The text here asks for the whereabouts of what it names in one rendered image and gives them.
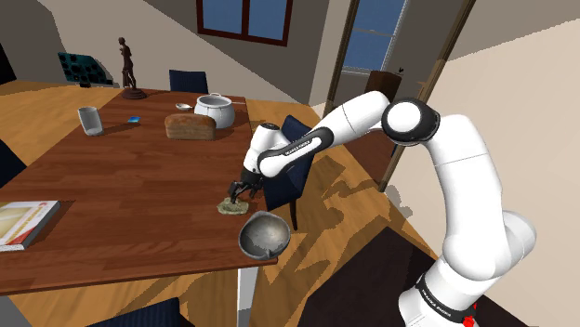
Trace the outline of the flat greenish sponge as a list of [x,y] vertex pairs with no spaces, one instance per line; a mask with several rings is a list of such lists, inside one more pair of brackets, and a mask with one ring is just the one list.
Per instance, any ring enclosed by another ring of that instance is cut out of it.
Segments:
[[234,203],[230,197],[226,197],[221,203],[217,205],[217,210],[222,215],[239,216],[245,215],[249,209],[249,203],[237,199]]

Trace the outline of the dark blue chair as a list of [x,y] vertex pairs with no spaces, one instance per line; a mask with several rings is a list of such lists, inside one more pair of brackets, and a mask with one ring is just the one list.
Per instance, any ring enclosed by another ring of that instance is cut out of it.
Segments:
[[17,154],[0,139],[0,189],[26,167]]
[[[309,131],[308,126],[292,115],[288,115],[282,125],[282,133],[289,141],[296,141]],[[264,180],[263,190],[267,209],[271,211],[288,204],[294,230],[297,230],[297,199],[302,196],[305,189],[312,161],[312,156],[302,158],[287,172]]]
[[136,309],[86,327],[191,327],[180,314],[177,297]]
[[170,70],[169,82],[171,91],[209,93],[205,72]]

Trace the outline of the grey metal bowl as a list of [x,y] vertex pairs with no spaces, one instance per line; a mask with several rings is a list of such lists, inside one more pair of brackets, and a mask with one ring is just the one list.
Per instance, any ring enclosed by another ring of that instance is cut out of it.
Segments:
[[277,258],[287,247],[290,238],[291,229],[281,217],[258,211],[242,227],[238,243],[245,255],[265,261]]

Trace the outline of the white pot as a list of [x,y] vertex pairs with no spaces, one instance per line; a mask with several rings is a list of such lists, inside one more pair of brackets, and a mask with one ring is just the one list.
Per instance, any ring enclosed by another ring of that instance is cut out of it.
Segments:
[[216,129],[228,128],[235,120],[232,100],[218,93],[198,97],[194,112],[212,118],[216,122]]

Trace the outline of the brown bread loaf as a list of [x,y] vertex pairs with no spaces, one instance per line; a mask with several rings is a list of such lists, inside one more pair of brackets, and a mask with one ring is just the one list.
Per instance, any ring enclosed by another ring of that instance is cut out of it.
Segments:
[[216,137],[213,118],[196,113],[175,113],[165,118],[165,132],[170,139],[213,140]]

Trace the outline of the brown wooden table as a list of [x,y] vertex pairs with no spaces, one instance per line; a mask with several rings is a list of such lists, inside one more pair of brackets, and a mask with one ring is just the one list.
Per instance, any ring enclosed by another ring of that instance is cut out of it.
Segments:
[[213,140],[168,138],[165,118],[196,99],[115,97],[100,110],[103,135],[74,129],[1,188],[0,202],[61,207],[28,248],[0,253],[0,295],[252,267],[238,245],[245,217],[217,210],[252,136],[245,101]]

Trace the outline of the dark robot stand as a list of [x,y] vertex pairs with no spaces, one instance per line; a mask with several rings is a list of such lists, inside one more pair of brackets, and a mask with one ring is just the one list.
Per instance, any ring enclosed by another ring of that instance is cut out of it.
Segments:
[[404,319],[423,312],[436,318],[415,288],[421,276],[430,299],[454,309],[474,308],[474,327],[528,327],[484,295],[497,279],[464,278],[390,227],[309,297],[297,327],[405,327]]

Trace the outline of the red framed window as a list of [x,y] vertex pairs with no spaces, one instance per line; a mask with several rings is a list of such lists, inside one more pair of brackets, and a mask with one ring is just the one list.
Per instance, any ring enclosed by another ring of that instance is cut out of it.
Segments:
[[196,0],[200,34],[287,46],[294,0]]

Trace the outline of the grey cup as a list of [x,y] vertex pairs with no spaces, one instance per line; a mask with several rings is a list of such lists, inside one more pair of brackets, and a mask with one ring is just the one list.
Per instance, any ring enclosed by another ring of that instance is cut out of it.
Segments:
[[103,134],[102,121],[96,107],[81,107],[78,109],[78,115],[81,126],[88,136],[99,136]]

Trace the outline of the dark brown cabinet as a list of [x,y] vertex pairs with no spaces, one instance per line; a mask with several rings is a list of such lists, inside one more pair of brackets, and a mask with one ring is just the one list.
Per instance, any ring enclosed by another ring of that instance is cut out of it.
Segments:
[[389,102],[395,99],[402,77],[392,72],[371,71],[364,92],[380,91]]

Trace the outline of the brown figure statue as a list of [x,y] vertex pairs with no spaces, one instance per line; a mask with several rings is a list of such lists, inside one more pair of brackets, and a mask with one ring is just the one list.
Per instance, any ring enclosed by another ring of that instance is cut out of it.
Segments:
[[120,52],[123,57],[123,92],[122,97],[127,99],[143,99],[147,97],[147,94],[141,89],[137,88],[137,81],[133,71],[133,61],[131,59],[132,53],[130,47],[125,43],[124,37],[118,38],[118,43],[120,45]]

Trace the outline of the tall window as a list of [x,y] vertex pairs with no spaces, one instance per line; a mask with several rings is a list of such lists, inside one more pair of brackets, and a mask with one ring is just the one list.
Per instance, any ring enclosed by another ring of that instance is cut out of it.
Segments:
[[384,71],[409,0],[360,0],[342,71]]

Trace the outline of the teal rack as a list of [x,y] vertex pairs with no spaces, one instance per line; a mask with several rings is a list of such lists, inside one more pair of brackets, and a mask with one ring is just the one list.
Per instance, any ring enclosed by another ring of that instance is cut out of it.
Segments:
[[113,85],[112,79],[107,77],[106,72],[91,56],[59,52],[58,58],[68,82],[79,85]]

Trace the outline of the white and red book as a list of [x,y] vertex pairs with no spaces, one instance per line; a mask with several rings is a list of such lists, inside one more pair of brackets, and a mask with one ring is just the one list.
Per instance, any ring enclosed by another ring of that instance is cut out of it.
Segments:
[[25,250],[59,209],[59,201],[0,203],[0,252]]

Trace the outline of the wooden door frame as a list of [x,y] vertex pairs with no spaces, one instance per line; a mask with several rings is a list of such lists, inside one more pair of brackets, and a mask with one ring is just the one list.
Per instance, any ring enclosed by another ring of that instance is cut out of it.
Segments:
[[[441,76],[442,70],[455,46],[455,43],[458,39],[459,34],[461,33],[465,23],[467,21],[468,15],[471,9],[474,7],[476,0],[462,0],[461,7],[459,8],[455,21],[451,27],[451,30],[448,32],[447,37],[442,45],[441,51],[437,56],[437,60],[433,65],[431,73],[428,77],[428,80],[425,83],[421,83],[421,89],[418,95],[416,96],[417,99],[427,102],[434,87],[437,83],[439,77]],[[343,69],[344,60],[347,54],[349,39],[351,33],[354,29],[354,22],[356,19],[356,14],[358,10],[358,6],[360,4],[360,0],[349,0],[349,8],[347,17],[345,20],[345,25],[343,29],[343,33],[340,40],[340,45],[338,48],[338,53],[336,57],[336,63],[333,70],[328,94],[326,97],[324,110],[323,110],[323,117],[325,117],[328,113],[330,113],[335,108],[335,97],[336,91],[340,79],[340,74]],[[380,192],[384,192],[394,171],[402,157],[402,153],[404,151],[404,146],[395,145],[393,148],[393,152],[391,154],[389,165],[385,171],[384,176],[380,179],[377,183],[377,190]]]

